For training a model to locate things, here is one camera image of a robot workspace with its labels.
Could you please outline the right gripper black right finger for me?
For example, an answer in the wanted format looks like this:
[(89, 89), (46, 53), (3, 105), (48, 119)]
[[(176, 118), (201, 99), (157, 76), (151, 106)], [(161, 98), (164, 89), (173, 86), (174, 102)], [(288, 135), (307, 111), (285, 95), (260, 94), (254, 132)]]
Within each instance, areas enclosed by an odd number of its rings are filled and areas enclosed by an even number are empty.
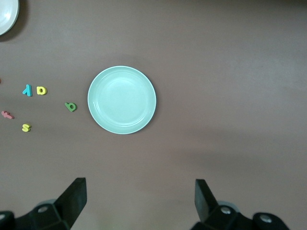
[(200, 221), (193, 230), (253, 230), (253, 221), (229, 205), (219, 205), (206, 181), (195, 181), (195, 207)]

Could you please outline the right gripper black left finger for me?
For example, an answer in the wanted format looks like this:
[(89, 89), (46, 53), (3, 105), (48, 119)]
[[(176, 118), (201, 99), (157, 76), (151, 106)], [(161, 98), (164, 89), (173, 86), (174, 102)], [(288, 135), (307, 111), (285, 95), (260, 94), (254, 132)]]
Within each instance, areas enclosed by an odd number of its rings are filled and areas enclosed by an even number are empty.
[(56, 199), (16, 218), (16, 230), (70, 230), (86, 205), (86, 179), (76, 178)]

